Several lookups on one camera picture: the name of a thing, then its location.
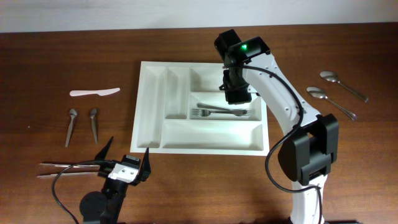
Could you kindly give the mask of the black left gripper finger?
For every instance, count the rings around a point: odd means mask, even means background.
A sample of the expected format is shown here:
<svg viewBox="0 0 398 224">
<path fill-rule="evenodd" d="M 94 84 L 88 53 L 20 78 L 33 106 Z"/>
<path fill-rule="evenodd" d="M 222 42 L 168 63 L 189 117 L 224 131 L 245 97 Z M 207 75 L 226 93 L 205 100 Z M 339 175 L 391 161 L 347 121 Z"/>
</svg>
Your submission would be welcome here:
<svg viewBox="0 0 398 224">
<path fill-rule="evenodd" d="M 95 156 L 95 160 L 96 160 L 96 161 L 105 160 L 106 155 L 107 155 L 107 153 L 108 153 L 108 151 L 109 151 L 109 149 L 110 149 L 110 147 L 111 147 L 111 145 L 112 145 L 113 139 L 114 139 L 114 137 L 112 136 L 112 137 L 109 139 L 108 143 L 105 145 L 105 147 L 102 148 L 102 150 L 100 150 L 99 153 L 97 153 L 97 155 Z"/>
<path fill-rule="evenodd" d="M 141 168 L 138 174 L 138 178 L 140 182 L 145 182 L 149 176 L 151 175 L 151 167 L 149 161 L 149 148 L 146 148 L 144 153 L 144 157 L 142 159 Z"/>
</svg>

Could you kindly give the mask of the silver fork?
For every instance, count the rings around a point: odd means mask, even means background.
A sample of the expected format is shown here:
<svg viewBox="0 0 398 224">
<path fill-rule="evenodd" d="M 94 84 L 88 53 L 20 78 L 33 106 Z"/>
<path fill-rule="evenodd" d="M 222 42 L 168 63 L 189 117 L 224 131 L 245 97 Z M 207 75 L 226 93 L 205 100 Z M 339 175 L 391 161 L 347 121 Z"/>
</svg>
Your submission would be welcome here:
<svg viewBox="0 0 398 224">
<path fill-rule="evenodd" d="M 222 107 L 217 107 L 217 106 L 206 105 L 203 103 L 197 103 L 197 107 L 204 108 L 204 109 L 212 109 L 212 110 L 223 110 L 223 111 L 232 111 L 233 110 L 231 108 L 222 108 Z"/>
<path fill-rule="evenodd" d="M 248 110 L 228 110 L 228 111 L 221 111 L 221 110 L 208 110 L 208 109 L 191 109 L 190 114 L 192 116 L 197 116 L 197 117 L 207 117 L 213 114 L 228 114 L 228 115 L 233 115 L 233 116 L 251 116 L 252 111 Z"/>
</svg>

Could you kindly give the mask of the large silver spoon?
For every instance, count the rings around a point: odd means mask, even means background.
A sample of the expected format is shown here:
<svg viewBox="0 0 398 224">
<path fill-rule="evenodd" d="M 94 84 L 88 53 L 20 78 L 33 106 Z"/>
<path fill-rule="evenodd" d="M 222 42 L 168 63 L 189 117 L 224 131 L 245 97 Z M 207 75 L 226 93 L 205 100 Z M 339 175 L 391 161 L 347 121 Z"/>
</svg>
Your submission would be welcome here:
<svg viewBox="0 0 398 224">
<path fill-rule="evenodd" d="M 331 100 L 327 95 L 326 92 L 320 88 L 317 88 L 315 86 L 309 86 L 306 89 L 307 93 L 315 98 L 319 99 L 324 99 L 327 100 L 329 103 L 331 103 L 333 106 L 337 107 L 339 110 L 341 110 L 344 114 L 346 114 L 348 117 L 350 117 L 353 121 L 357 120 L 357 116 L 352 113 L 351 111 L 347 110 L 346 108 L 340 106 L 339 104 L 335 103 L 333 100 Z"/>
<path fill-rule="evenodd" d="M 337 84 L 341 85 L 343 88 L 345 88 L 346 90 L 348 90 L 349 92 L 351 92 L 353 95 L 355 95 L 355 96 L 357 96 L 359 99 L 363 100 L 365 103 L 368 103 L 368 102 L 369 102 L 369 98 L 368 98 L 366 95 L 364 95 L 364 94 L 362 94 L 362 93 L 356 91 L 355 89 L 349 87 L 348 85 L 344 84 L 344 83 L 340 80 L 340 78 L 339 78 L 339 76 L 337 75 L 337 73 L 332 72 L 332 71 L 328 71 L 328 70 L 324 70 L 324 71 L 321 71 L 321 72 L 320 72 L 320 76 L 321 76 L 323 79 L 325 79 L 326 81 L 328 81 L 328 82 L 333 82 L 333 83 L 337 83 Z"/>
</svg>

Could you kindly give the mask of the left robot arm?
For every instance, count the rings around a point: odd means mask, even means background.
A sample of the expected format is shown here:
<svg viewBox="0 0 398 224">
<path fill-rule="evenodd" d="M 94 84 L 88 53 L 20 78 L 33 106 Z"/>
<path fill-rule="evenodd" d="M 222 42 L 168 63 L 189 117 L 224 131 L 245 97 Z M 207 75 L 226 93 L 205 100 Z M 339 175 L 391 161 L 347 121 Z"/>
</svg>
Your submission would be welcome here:
<svg viewBox="0 0 398 224">
<path fill-rule="evenodd" d="M 117 223 L 128 187 L 145 182 L 151 174 L 149 149 L 142 159 L 125 155 L 120 161 L 106 161 L 110 139 L 95 156 L 98 176 L 104 178 L 100 191 L 87 193 L 80 202 L 84 223 Z"/>
</svg>

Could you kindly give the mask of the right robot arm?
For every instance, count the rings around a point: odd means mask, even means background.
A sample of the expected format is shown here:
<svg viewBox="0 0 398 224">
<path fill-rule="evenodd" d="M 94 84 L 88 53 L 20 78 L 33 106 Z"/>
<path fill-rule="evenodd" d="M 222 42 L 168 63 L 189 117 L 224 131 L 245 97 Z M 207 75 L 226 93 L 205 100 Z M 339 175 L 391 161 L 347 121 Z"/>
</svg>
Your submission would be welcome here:
<svg viewBox="0 0 398 224">
<path fill-rule="evenodd" d="M 293 196 L 290 223 L 324 223 L 323 188 L 338 150 L 339 124 L 308 104 L 280 70 L 260 37 L 242 41 L 234 30 L 214 42 L 223 64 L 220 90 L 231 105 L 249 103 L 254 88 L 279 123 L 283 137 L 269 151 L 269 180 Z"/>
</svg>

